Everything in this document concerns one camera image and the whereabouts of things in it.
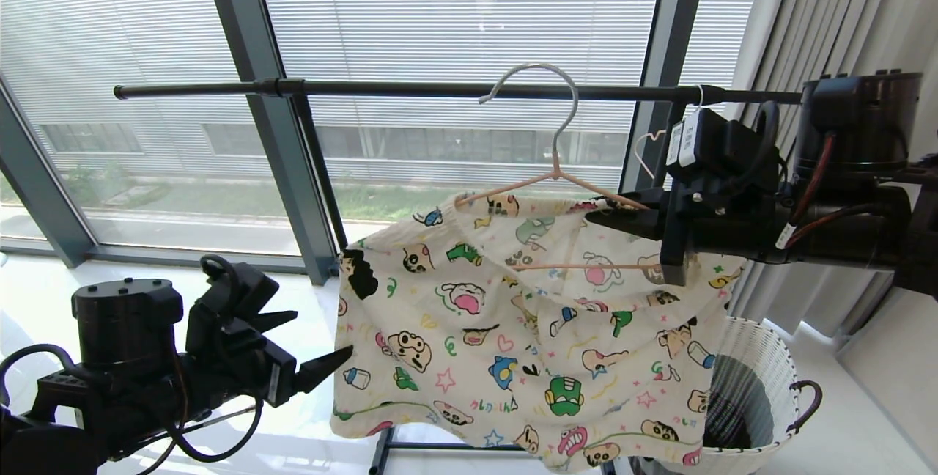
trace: white woven basket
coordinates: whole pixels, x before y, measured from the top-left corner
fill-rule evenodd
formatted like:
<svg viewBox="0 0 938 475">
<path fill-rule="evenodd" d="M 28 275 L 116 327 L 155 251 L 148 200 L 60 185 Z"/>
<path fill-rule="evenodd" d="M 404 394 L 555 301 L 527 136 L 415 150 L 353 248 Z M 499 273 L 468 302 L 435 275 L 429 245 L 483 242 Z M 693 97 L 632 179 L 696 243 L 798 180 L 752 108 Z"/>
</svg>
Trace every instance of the white woven basket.
<svg viewBox="0 0 938 475">
<path fill-rule="evenodd" d="M 814 388 L 814 401 L 800 415 L 798 394 L 808 386 Z M 703 448 L 696 465 L 633 457 L 629 464 L 636 475 L 754 473 L 797 435 L 821 404 L 820 387 L 811 381 L 798 381 L 791 354 L 781 338 L 770 328 L 739 317 L 727 320 L 710 396 L 708 434 L 725 443 L 726 436 L 733 435 L 731 430 L 744 428 L 753 447 Z"/>
</svg>

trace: cartoon print shirt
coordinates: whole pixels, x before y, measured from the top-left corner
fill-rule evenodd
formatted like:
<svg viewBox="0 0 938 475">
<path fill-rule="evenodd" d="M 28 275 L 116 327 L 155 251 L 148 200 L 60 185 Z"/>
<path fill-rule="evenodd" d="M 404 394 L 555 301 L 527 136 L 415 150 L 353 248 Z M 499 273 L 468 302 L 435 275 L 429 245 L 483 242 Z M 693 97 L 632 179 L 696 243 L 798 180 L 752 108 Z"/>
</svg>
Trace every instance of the cartoon print shirt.
<svg viewBox="0 0 938 475">
<path fill-rule="evenodd" d="M 341 255 L 332 431 L 429 422 L 515 443 L 554 472 L 616 456 L 695 464 L 744 259 L 691 257 L 664 284 L 660 244 L 586 221 L 604 199 L 458 196 Z M 515 270 L 512 265 L 589 265 Z"/>
</svg>

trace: pavement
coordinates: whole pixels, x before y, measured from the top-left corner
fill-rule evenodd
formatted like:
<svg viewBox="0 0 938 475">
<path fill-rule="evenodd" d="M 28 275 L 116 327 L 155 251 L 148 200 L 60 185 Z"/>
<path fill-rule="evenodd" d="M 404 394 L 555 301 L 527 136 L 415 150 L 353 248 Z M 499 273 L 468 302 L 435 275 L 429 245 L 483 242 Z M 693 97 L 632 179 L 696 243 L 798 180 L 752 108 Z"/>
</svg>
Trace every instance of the pavement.
<svg viewBox="0 0 938 475">
<path fill-rule="evenodd" d="M 290 222 L 284 217 L 105 209 L 88 209 L 84 214 L 95 237 L 105 244 L 299 255 Z M 368 237 L 390 224 L 381 221 L 342 223 L 349 241 Z M 0 207 L 0 235 L 43 238 L 43 232 L 21 205 Z"/>
</svg>

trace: clothing rack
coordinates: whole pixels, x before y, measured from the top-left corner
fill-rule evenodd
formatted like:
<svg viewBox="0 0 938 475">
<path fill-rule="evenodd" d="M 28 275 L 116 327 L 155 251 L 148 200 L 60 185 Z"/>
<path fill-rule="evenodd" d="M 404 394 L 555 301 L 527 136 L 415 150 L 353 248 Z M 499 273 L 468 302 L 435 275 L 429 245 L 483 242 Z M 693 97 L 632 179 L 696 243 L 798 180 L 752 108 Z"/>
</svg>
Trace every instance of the clothing rack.
<svg viewBox="0 0 938 475">
<path fill-rule="evenodd" d="M 291 100 L 299 125 L 308 142 L 314 170 L 318 172 L 322 197 L 324 197 L 329 220 L 332 221 L 339 248 L 345 248 L 348 240 L 342 229 L 341 216 L 336 204 L 335 193 L 329 181 L 322 149 L 316 137 L 309 95 L 361 95 L 361 97 L 483 97 L 492 90 L 490 84 L 461 84 L 460 82 L 388 82 L 388 81 L 310 81 L 304 78 L 266 78 L 260 81 L 224 82 L 224 84 L 174 84 L 152 86 L 116 86 L 114 97 L 127 100 L 131 97 L 175 97 L 175 95 L 269 95 Z M 759 92 L 748 90 L 726 90 L 712 85 L 647 87 L 647 86 L 578 86 L 581 100 L 606 101 L 664 101 L 671 109 L 666 125 L 663 144 L 670 142 L 671 127 L 683 118 L 687 105 L 713 105 L 717 103 L 761 103 L 775 101 L 783 105 L 797 105 L 801 94 L 797 92 Z M 522 98 L 523 100 L 568 100 L 570 90 L 566 85 L 506 84 L 498 97 Z M 629 137 L 631 148 L 632 136 Z M 664 180 L 664 161 L 667 151 L 661 147 L 657 154 L 654 184 Z M 419 451 L 483 451 L 523 452 L 519 446 L 495 446 L 476 448 L 467 444 L 435 442 L 398 442 L 394 439 L 394 427 L 379 435 L 369 475 L 384 475 L 388 456 L 392 449 L 419 449 Z M 602 475 L 616 475 L 612 461 L 600 466 Z"/>
</svg>

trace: black basket handle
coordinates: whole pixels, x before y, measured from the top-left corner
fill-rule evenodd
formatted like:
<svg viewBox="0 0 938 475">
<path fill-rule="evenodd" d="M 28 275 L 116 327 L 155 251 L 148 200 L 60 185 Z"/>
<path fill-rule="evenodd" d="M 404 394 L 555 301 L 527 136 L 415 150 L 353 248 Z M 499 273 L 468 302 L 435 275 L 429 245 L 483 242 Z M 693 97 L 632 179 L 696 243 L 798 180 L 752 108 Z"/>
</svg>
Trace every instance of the black basket handle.
<svg viewBox="0 0 938 475">
<path fill-rule="evenodd" d="M 811 380 L 800 380 L 791 384 L 788 389 L 798 389 L 798 391 L 801 391 L 801 389 L 806 387 L 811 387 L 814 389 L 814 399 L 811 400 L 811 405 L 808 406 L 808 409 L 805 410 L 804 414 L 798 417 L 798 419 L 795 419 L 794 424 L 789 425 L 785 432 L 794 431 L 796 435 L 799 431 L 801 431 L 801 426 L 804 425 L 805 422 L 807 422 L 808 419 L 814 415 L 814 412 L 817 411 L 821 406 L 821 399 L 824 398 L 824 392 L 821 391 L 821 386 L 818 385 L 817 382 L 813 382 Z"/>
</svg>

